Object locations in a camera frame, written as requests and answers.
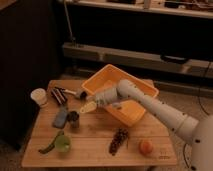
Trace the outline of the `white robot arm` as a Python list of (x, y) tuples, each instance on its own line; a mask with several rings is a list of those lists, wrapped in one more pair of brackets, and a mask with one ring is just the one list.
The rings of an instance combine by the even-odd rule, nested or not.
[(80, 108), (80, 112), (87, 113), (127, 100), (140, 104), (191, 146), (189, 171), (213, 171), (213, 115), (197, 120), (151, 97), (127, 79), (122, 79), (112, 88), (92, 95), (90, 101)]

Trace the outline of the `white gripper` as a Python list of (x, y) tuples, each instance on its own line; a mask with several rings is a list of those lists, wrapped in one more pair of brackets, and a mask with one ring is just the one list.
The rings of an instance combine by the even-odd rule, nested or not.
[(86, 103), (83, 107), (80, 108), (79, 112), (81, 114), (94, 111), (97, 106), (105, 107), (119, 101), (119, 96), (117, 89), (115, 87), (105, 89), (103, 91), (97, 92), (94, 95), (87, 97), (87, 100), (90, 101)]

